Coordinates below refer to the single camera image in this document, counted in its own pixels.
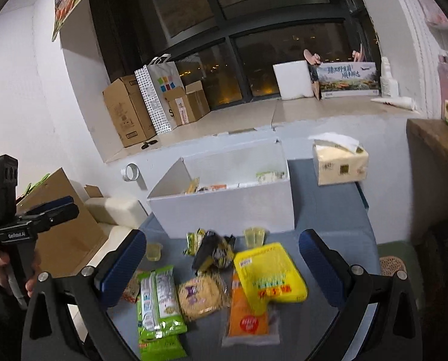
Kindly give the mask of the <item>person left hand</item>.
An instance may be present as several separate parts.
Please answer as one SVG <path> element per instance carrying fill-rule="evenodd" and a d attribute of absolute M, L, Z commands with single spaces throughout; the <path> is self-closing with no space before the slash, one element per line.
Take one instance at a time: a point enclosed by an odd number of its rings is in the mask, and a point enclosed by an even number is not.
<path fill-rule="evenodd" d="M 11 291 L 8 276 L 8 267 L 10 266 L 10 257 L 7 253 L 0 251 L 0 286 L 7 291 Z M 31 297 L 33 295 L 34 288 L 36 286 L 38 276 L 41 273 L 41 256 L 39 251 L 34 251 L 34 257 L 31 264 L 33 276 L 25 284 L 27 295 Z"/>

